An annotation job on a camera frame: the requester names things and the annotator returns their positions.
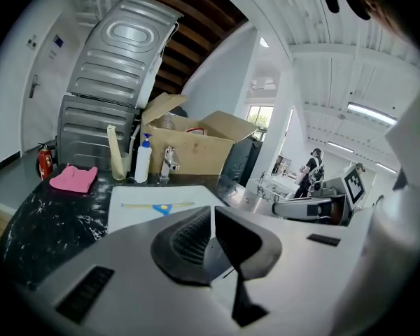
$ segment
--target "open cardboard box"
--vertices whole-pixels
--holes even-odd
[[[201,121],[174,115],[171,117],[176,127],[174,131],[156,127],[158,118],[187,99],[179,94],[162,93],[146,106],[141,115],[141,139],[144,139],[143,133],[151,134],[150,173],[160,173],[165,148],[172,146],[181,166],[177,174],[219,175],[232,146],[258,129],[252,123],[222,111]],[[196,127],[206,129],[207,135],[185,132]]]

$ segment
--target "faucet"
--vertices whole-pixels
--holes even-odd
[[[169,171],[178,171],[180,168],[174,148],[168,146],[165,148],[163,157],[162,171],[160,172],[160,180],[169,179]]]

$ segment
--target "fire extinguisher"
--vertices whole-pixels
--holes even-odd
[[[53,158],[50,148],[47,145],[40,143],[41,147],[37,155],[37,169],[42,180],[47,178],[53,172]]]

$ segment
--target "pink towel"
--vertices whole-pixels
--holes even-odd
[[[97,175],[98,168],[93,167],[90,171],[83,171],[68,164],[62,173],[50,179],[50,185],[56,189],[71,190],[72,192],[87,193]]]

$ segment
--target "spray bottle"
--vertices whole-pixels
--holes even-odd
[[[137,183],[144,183],[148,179],[149,162],[151,159],[151,153],[153,150],[149,145],[149,133],[144,133],[145,140],[141,144],[137,153],[137,161],[135,164],[135,175],[134,179]]]

